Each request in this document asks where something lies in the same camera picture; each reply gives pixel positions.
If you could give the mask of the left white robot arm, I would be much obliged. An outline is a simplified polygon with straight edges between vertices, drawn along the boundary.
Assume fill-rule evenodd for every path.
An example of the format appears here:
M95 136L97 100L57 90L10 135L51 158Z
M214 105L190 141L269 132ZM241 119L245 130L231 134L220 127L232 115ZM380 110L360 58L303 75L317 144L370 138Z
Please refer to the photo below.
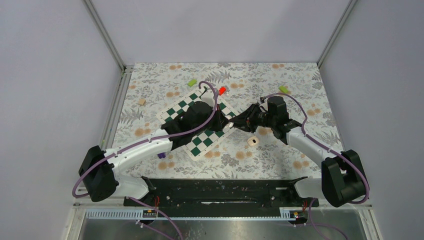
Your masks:
M206 102L196 101L138 141L107 150L98 145L91 147L78 170L77 183L83 183L87 190L85 196L92 202L109 197L132 197L148 206L155 200L154 190L144 178L126 176L126 170L142 160L185 146L205 131L223 131L227 124L229 119L219 105L211 107Z

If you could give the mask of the white earbud case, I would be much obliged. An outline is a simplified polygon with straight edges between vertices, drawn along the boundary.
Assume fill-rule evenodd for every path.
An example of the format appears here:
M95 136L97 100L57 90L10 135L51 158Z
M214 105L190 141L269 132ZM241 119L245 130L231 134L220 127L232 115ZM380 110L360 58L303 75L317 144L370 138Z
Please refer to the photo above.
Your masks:
M230 121L231 116L226 116L226 119L227 119L227 123L224 126L224 129L231 129L231 128L233 128L234 123Z

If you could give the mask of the beige earbud charging case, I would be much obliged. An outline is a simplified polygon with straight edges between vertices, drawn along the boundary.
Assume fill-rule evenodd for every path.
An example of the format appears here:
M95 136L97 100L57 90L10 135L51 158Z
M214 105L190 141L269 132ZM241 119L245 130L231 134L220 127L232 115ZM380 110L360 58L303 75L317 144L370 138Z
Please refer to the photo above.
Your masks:
M259 144L260 140L259 140L258 137L252 136L252 137L248 138L246 142L250 147L255 147Z

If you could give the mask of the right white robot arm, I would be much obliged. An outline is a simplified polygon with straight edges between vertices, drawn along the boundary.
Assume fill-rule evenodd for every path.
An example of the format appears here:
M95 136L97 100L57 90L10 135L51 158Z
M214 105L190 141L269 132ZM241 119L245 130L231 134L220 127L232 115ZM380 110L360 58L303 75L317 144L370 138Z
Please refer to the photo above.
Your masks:
M369 199L368 184L360 156L354 150L336 151L306 131L305 123L289 116L283 97L275 94L261 98L247 110L230 119L233 127L254 133L258 127L269 128L285 145L305 154L321 170L320 178L296 180L287 191L287 201L301 205L307 198L326 199L333 207L363 204Z

